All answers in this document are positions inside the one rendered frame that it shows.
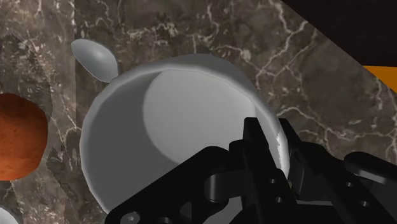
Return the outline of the white round object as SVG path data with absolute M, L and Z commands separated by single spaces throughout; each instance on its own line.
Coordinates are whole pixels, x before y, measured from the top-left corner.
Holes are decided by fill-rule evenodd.
M 9 211 L 0 207 L 0 224 L 19 224 L 19 222 Z

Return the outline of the orange flat object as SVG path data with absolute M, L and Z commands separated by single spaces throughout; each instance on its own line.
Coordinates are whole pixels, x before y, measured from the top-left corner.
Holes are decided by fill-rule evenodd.
M 397 93 L 397 67 L 364 66 L 364 68 Z

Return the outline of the grey spoon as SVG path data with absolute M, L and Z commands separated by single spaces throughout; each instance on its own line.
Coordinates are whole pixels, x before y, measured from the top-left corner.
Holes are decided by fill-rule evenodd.
M 110 83 L 119 75 L 116 57 L 104 45 L 89 39 L 75 39 L 71 49 L 75 59 L 95 79 Z

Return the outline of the orange fruit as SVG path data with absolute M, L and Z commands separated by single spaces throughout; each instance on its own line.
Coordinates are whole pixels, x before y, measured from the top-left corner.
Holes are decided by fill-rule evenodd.
M 35 171 L 48 139 L 45 112 L 19 95 L 0 94 L 0 181 Z

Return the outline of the white bowl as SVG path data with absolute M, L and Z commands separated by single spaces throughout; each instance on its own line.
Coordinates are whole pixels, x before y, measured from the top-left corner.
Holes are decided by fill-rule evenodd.
M 276 166 L 288 173 L 274 110 L 232 63 L 196 53 L 137 66 L 113 79 L 83 120 L 88 187 L 109 212 L 201 149 L 240 139 L 247 117 L 258 119 Z

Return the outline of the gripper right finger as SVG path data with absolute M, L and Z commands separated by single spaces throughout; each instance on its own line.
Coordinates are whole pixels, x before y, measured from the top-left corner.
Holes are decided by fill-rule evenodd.
M 362 151 L 340 160 L 316 143 L 302 141 L 280 120 L 290 150 L 289 179 L 299 200 L 317 205 L 310 219 L 326 224 L 397 224 L 397 165 Z

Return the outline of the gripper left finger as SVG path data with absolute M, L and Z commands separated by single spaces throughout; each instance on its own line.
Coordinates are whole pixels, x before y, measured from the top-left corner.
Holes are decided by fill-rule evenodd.
M 230 224 L 289 224 L 296 200 L 275 166 L 257 118 L 229 149 L 209 146 L 115 207 L 104 224 L 204 224 L 242 198 Z

